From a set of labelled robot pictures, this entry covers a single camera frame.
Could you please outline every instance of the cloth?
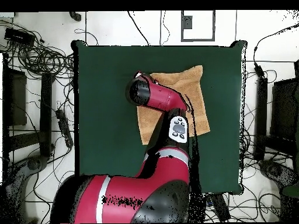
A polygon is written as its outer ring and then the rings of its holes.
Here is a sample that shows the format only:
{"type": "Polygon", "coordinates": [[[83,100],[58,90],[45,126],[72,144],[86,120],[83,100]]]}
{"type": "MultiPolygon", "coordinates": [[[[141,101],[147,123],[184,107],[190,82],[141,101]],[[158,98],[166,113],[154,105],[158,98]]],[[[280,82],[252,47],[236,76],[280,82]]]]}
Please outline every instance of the cloth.
{"type": "MultiPolygon", "coordinates": [[[[201,65],[194,66],[180,73],[152,73],[151,76],[158,80],[159,84],[167,86],[181,93],[187,104],[189,98],[195,118],[196,134],[202,135],[210,131],[206,109],[204,107],[203,95],[200,88],[200,78],[203,74],[201,65]]],[[[141,141],[147,145],[150,141],[154,128],[161,116],[161,112],[146,108],[137,107],[138,126],[140,130],[141,141]]],[[[189,123],[189,136],[194,136],[193,117],[188,111],[186,117],[189,123]]]]}

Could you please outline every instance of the wire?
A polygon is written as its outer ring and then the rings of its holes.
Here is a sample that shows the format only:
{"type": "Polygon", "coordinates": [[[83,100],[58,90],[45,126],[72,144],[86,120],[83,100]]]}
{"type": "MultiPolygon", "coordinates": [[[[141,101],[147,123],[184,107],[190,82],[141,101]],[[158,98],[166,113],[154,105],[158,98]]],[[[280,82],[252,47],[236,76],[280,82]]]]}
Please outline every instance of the wire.
{"type": "Polygon", "coordinates": [[[49,212],[50,212],[50,210],[51,210],[51,205],[50,205],[46,200],[44,200],[43,198],[41,198],[40,196],[37,195],[35,189],[36,189],[36,184],[37,184],[38,180],[39,180],[39,173],[37,173],[36,181],[35,181],[35,184],[34,184],[34,186],[33,186],[33,192],[34,192],[35,196],[36,196],[38,199],[40,199],[42,202],[46,203],[46,204],[48,205],[48,207],[49,207],[47,213],[45,214],[44,218],[43,218],[43,219],[41,220],[41,222],[40,222],[40,224],[43,224],[44,219],[46,218],[46,216],[49,214],[49,212]]]}
{"type": "Polygon", "coordinates": [[[74,32],[75,32],[75,33],[78,33],[78,34],[79,34],[79,33],[88,33],[88,34],[90,34],[93,38],[95,38],[95,40],[96,40],[96,45],[97,45],[97,46],[99,45],[96,36],[94,36],[92,33],[88,32],[88,31],[84,31],[83,29],[75,29],[74,32]]]}
{"type": "MultiPolygon", "coordinates": [[[[277,72],[274,69],[268,69],[268,70],[264,71],[266,73],[266,78],[268,78],[268,72],[270,72],[270,71],[272,71],[272,72],[275,73],[275,79],[273,81],[271,81],[271,82],[268,82],[268,84],[275,82],[276,79],[277,79],[277,72]]],[[[256,75],[256,72],[248,72],[248,71],[246,71],[246,79],[251,78],[251,77],[253,77],[255,75],[256,75]]]]}
{"type": "Polygon", "coordinates": [[[136,24],[134,18],[131,16],[130,12],[127,11],[127,13],[128,13],[128,15],[129,15],[129,17],[131,18],[131,20],[133,21],[133,23],[134,23],[135,27],[137,28],[137,30],[139,31],[139,33],[143,36],[144,40],[147,42],[147,45],[150,46],[149,42],[147,41],[147,38],[145,38],[145,36],[144,36],[144,35],[142,34],[142,32],[140,31],[139,27],[137,26],[137,24],[136,24]]]}
{"type": "Polygon", "coordinates": [[[271,35],[268,35],[268,36],[266,36],[266,37],[260,39],[259,42],[257,43],[256,47],[254,48],[254,52],[253,52],[253,61],[254,61],[255,65],[257,65],[257,63],[256,63],[256,61],[255,61],[255,52],[256,52],[256,50],[258,49],[258,45],[259,45],[259,43],[260,43],[262,40],[264,40],[264,39],[266,39],[266,38],[268,38],[268,37],[277,35],[277,34],[284,33],[284,32],[287,31],[287,30],[291,30],[291,29],[293,29],[293,28],[297,28],[297,27],[299,27],[299,23],[297,23],[297,24],[295,24],[295,25],[293,25],[293,26],[290,26],[290,27],[286,27],[286,28],[284,28],[284,29],[281,29],[280,31],[277,31],[276,33],[273,33],[273,34],[271,34],[271,35]]]}
{"type": "MultiPolygon", "coordinates": [[[[67,155],[67,154],[69,154],[70,153],[70,151],[71,151],[71,149],[68,149],[68,151],[64,154],[64,155],[62,155],[62,156],[60,156],[60,157],[58,157],[58,158],[56,158],[56,159],[54,159],[54,160],[58,160],[58,159],[60,159],[60,158],[62,158],[61,159],[61,161],[59,162],[59,164],[55,167],[55,170],[57,169],[57,167],[61,164],[61,162],[63,161],[63,158],[67,155]]],[[[51,175],[53,174],[53,171],[41,182],[41,183],[39,183],[36,187],[35,187],[35,189],[38,187],[38,186],[40,186],[43,182],[45,182],[51,175]]],[[[31,191],[31,192],[29,192],[26,196],[25,196],[25,198],[26,197],[28,197],[28,195],[29,194],[31,194],[33,192],[33,190],[31,191]]]]}
{"type": "Polygon", "coordinates": [[[163,23],[164,28],[166,28],[167,31],[168,31],[168,37],[167,37],[167,40],[164,41],[162,45],[164,45],[164,44],[168,41],[169,36],[171,35],[171,33],[169,32],[168,28],[167,28],[167,27],[165,26],[165,24],[164,24],[165,14],[166,14],[166,11],[164,11],[163,22],[162,22],[162,23],[163,23]]]}

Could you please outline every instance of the cable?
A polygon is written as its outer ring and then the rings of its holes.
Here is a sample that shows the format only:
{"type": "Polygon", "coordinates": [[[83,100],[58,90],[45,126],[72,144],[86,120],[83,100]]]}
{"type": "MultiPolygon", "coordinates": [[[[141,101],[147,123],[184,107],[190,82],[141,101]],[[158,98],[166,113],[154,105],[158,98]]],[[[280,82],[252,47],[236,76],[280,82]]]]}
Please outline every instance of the cable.
{"type": "MultiPolygon", "coordinates": [[[[63,158],[64,158],[67,154],[70,153],[70,151],[71,151],[71,149],[68,149],[68,151],[67,151],[64,155],[62,155],[62,156],[60,156],[60,157],[54,159],[54,160],[58,160],[58,159],[62,158],[61,161],[59,162],[59,164],[55,167],[55,170],[56,170],[57,167],[61,164],[61,162],[63,161],[63,158]]],[[[48,175],[48,176],[47,176],[41,183],[39,183],[39,184],[35,187],[35,189],[36,189],[38,186],[40,186],[43,182],[45,182],[45,180],[47,180],[52,174],[53,174],[53,171],[52,171],[52,172],[51,172],[51,173],[50,173],[50,174],[49,174],[49,175],[48,175]]],[[[28,195],[31,194],[32,192],[33,192],[33,190],[32,190],[31,192],[29,192],[29,193],[25,196],[25,198],[28,197],[28,195]]]]}
{"type": "Polygon", "coordinates": [[[268,38],[268,37],[277,35],[277,34],[284,33],[284,32],[287,31],[287,30],[291,30],[291,29],[293,29],[293,28],[297,28],[297,27],[299,27],[299,23],[297,23],[297,24],[295,24],[295,25],[293,25],[293,26],[290,26],[290,27],[286,27],[286,28],[284,28],[284,29],[281,29],[280,31],[277,31],[276,33],[273,33],[273,34],[271,34],[271,35],[268,35],[268,36],[266,36],[266,37],[260,39],[259,42],[257,43],[256,47],[254,48],[254,52],[253,52],[253,61],[254,61],[255,65],[257,66],[257,63],[256,63],[256,61],[255,61],[255,52],[256,52],[256,50],[258,49],[258,45],[259,45],[259,43],[260,43],[262,40],[264,40],[264,39],[266,39],[266,38],[268,38]]]}
{"type": "Polygon", "coordinates": [[[264,196],[267,196],[267,195],[271,195],[272,197],[276,197],[279,201],[280,201],[280,198],[277,196],[277,195],[275,195],[275,194],[273,194],[273,193],[265,193],[265,194],[263,194],[263,195],[261,195],[260,197],[259,197],[259,200],[258,200],[258,204],[259,204],[259,212],[260,212],[260,216],[262,217],[262,219],[263,219],[263,221],[264,222],[267,222],[266,221],[266,219],[263,217],[263,213],[262,213],[262,209],[261,209],[261,199],[264,197],[264,196]]]}
{"type": "Polygon", "coordinates": [[[88,34],[90,34],[93,38],[95,38],[95,40],[96,40],[96,45],[97,45],[97,46],[99,45],[96,36],[94,36],[92,33],[88,32],[88,31],[84,31],[83,29],[75,29],[74,32],[75,32],[75,33],[78,33],[78,34],[79,34],[79,33],[85,33],[85,34],[88,33],[88,34]]]}
{"type": "MultiPolygon", "coordinates": [[[[266,73],[266,75],[267,75],[266,78],[268,78],[268,72],[270,72],[270,71],[272,71],[272,72],[275,73],[275,79],[274,79],[273,81],[271,81],[271,82],[268,82],[268,84],[269,84],[269,83],[273,83],[273,82],[275,82],[276,79],[277,79],[277,72],[276,72],[274,69],[268,69],[268,70],[264,71],[264,72],[266,73]]],[[[246,79],[248,79],[248,78],[250,78],[250,77],[253,77],[253,76],[255,76],[255,75],[256,75],[256,72],[248,72],[248,71],[246,71],[246,79]]]]}
{"type": "Polygon", "coordinates": [[[51,210],[51,205],[50,205],[46,200],[44,200],[43,198],[41,198],[40,196],[37,195],[35,189],[36,189],[36,184],[37,184],[38,180],[39,180],[39,173],[37,173],[37,178],[36,178],[35,184],[34,184],[34,186],[33,186],[33,192],[34,192],[35,196],[36,196],[38,199],[42,200],[42,201],[43,201],[44,203],[46,203],[46,204],[48,205],[48,207],[49,207],[47,213],[45,214],[44,218],[43,218],[43,219],[41,220],[41,222],[40,222],[40,224],[43,224],[44,219],[46,218],[46,216],[49,214],[49,212],[50,212],[50,210],[51,210]]]}
{"type": "Polygon", "coordinates": [[[168,41],[169,36],[171,35],[171,33],[169,32],[168,28],[167,28],[167,27],[165,26],[165,24],[164,24],[165,14],[166,14],[166,11],[164,11],[164,17],[163,17],[163,22],[162,22],[162,23],[163,23],[164,28],[166,28],[167,31],[168,31],[168,37],[167,37],[167,40],[164,41],[162,45],[164,45],[164,44],[168,41]]]}
{"type": "Polygon", "coordinates": [[[145,38],[145,36],[142,34],[142,32],[140,31],[139,27],[137,26],[135,20],[133,19],[133,17],[131,16],[130,12],[127,11],[129,17],[131,18],[131,20],[133,21],[135,27],[137,28],[137,30],[139,31],[139,33],[143,36],[144,40],[147,42],[147,45],[150,46],[149,42],[147,41],[147,38],[145,38]]]}

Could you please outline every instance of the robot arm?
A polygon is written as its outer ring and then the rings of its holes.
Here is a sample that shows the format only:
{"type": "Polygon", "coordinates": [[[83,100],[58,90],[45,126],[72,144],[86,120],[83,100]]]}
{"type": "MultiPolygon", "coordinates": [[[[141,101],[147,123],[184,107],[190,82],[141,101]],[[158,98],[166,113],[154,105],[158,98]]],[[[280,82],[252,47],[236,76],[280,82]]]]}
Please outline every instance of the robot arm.
{"type": "Polygon", "coordinates": [[[135,177],[69,177],[55,196],[51,223],[184,222],[189,205],[187,104],[138,72],[126,89],[135,105],[162,111],[135,177]]]}

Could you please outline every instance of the table surface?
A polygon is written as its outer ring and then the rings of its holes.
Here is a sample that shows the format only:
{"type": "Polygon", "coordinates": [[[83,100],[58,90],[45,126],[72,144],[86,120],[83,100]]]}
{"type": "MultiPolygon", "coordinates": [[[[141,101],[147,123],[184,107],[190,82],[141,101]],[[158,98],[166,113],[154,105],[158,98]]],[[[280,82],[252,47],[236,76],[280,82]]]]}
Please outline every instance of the table surface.
{"type": "Polygon", "coordinates": [[[197,138],[201,186],[204,192],[238,191],[243,46],[243,41],[232,48],[85,47],[77,42],[80,172],[135,176],[145,146],[136,107],[124,97],[127,82],[137,70],[172,73],[202,65],[211,131],[197,138]]]}

